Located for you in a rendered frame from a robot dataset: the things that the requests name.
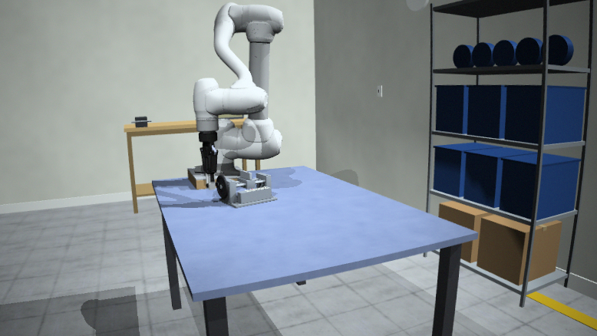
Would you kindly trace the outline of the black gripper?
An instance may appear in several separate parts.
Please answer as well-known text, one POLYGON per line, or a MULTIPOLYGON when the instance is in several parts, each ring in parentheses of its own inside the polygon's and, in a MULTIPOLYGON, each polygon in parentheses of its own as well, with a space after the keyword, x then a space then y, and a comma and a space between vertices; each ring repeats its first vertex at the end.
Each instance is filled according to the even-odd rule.
POLYGON ((206 172, 206 183, 209 182, 209 187, 207 188, 209 190, 216 189, 215 173, 217 170, 218 150, 215 149, 215 141, 217 141, 217 132, 199 133, 199 142, 203 142, 203 147, 200 147, 203 170, 206 172))

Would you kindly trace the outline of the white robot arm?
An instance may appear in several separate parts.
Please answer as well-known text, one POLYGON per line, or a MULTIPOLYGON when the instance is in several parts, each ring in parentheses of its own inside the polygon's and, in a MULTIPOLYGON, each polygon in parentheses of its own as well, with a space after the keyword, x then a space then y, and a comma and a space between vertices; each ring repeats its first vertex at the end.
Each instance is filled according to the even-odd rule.
POLYGON ((266 160, 280 154, 282 135, 274 130, 268 109, 270 42, 282 29, 282 12, 267 5, 229 2, 217 13, 214 48, 239 80, 221 89, 215 79, 203 78, 193 91, 196 130, 217 132, 215 176, 239 175, 234 159, 266 160), (249 70, 228 47, 234 33, 240 32, 249 41, 249 70), (222 114, 249 115, 242 129, 236 129, 231 120, 218 118, 222 114))

